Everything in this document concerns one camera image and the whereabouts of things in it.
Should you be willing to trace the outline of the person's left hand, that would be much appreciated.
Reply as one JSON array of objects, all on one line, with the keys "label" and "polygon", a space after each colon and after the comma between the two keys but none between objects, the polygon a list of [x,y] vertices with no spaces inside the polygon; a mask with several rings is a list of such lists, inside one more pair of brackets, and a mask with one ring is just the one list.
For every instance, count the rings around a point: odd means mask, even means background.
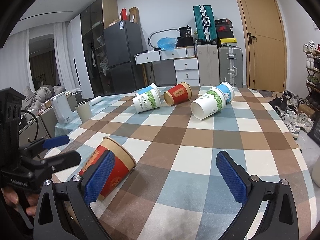
[{"label": "person's left hand", "polygon": [[[7,205],[13,207],[16,211],[18,211],[17,205],[19,204],[18,194],[10,187],[5,187],[1,189],[4,200]],[[26,208],[26,213],[29,216],[35,217],[37,204],[39,200],[39,194],[28,194],[27,201],[29,203],[29,207]]]}]

